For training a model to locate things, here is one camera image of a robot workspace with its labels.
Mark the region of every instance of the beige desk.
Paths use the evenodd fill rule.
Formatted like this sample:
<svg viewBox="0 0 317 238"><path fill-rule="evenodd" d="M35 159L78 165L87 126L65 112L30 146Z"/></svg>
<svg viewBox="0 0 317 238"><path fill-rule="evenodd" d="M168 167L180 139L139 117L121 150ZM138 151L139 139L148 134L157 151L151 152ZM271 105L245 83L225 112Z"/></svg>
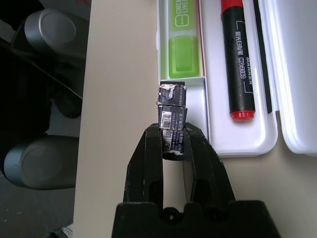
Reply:
<svg viewBox="0 0 317 238"><path fill-rule="evenodd" d="M111 237L126 166L144 129L157 120L156 20L155 0L92 3L75 238ZM316 158L291 153L279 131L270 153L224 162L236 198L264 201L283 238L317 237ZM165 205L179 209L185 202L180 168L164 163Z"/></svg>

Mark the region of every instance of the highlighter cap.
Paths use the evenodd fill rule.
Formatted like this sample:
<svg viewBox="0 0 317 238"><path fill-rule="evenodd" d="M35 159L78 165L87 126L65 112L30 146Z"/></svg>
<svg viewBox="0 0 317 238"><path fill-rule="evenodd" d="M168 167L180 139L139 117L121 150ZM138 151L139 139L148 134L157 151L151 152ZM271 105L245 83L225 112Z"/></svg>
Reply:
<svg viewBox="0 0 317 238"><path fill-rule="evenodd" d="M168 62L170 78L199 76L198 38L177 36L169 39Z"/></svg>

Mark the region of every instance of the barcode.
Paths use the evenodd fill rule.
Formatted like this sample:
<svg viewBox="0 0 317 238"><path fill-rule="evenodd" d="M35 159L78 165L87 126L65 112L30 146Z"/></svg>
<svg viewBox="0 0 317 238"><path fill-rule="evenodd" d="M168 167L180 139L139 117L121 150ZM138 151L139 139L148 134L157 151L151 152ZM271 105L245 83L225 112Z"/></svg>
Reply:
<svg viewBox="0 0 317 238"><path fill-rule="evenodd" d="M173 131L171 130L163 130L163 140L171 140L173 135Z"/></svg>
<svg viewBox="0 0 317 238"><path fill-rule="evenodd" d="M172 121L172 112L162 112L160 127L162 129L170 129L171 121Z"/></svg>

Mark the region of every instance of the marker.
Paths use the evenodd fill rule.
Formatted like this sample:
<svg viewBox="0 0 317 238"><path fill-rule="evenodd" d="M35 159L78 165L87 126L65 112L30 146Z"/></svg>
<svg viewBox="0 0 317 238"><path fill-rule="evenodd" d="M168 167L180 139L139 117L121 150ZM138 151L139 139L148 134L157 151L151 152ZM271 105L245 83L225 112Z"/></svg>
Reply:
<svg viewBox="0 0 317 238"><path fill-rule="evenodd" d="M232 119L247 121L256 111L242 0L222 0L221 19Z"/></svg>
<svg viewBox="0 0 317 238"><path fill-rule="evenodd" d="M200 74L198 1L170 0L168 68L170 78Z"/></svg>

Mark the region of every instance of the clamp jaw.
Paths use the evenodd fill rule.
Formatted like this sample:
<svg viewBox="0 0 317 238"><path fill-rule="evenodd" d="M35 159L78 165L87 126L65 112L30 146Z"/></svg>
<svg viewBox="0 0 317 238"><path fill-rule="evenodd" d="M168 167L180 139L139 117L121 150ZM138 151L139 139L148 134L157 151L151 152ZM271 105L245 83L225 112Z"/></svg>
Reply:
<svg viewBox="0 0 317 238"><path fill-rule="evenodd" d="M161 132L143 133L127 168L112 238L279 238L261 201L236 201L226 170L202 131L186 123L184 213L163 209Z"/></svg>

